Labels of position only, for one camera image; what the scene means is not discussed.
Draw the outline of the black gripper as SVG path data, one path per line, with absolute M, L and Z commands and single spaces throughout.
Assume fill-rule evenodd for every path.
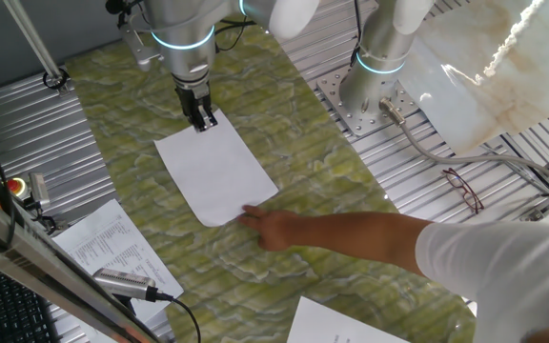
M 175 91 L 179 97 L 184 115 L 193 124 L 196 132 L 203 132 L 206 128 L 217 125 L 217 120 L 212 111 L 208 82 L 201 82 L 196 85 L 176 84 Z

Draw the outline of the person's hand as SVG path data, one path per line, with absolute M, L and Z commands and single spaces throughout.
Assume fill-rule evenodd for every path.
M 257 232 L 257 244 L 267 252 L 281 252 L 301 243 L 305 220 L 289 211 L 266 211 L 245 205 L 238 222 Z

